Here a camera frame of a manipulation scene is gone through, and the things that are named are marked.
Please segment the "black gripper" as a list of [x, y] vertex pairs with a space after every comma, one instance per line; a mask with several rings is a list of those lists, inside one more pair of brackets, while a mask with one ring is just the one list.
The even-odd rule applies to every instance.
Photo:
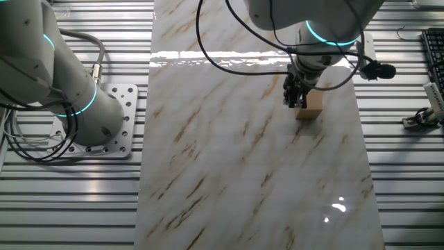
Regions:
[[310, 66], [302, 57], [289, 55], [283, 83], [284, 104], [289, 108], [307, 108], [307, 93], [317, 85], [326, 67]]

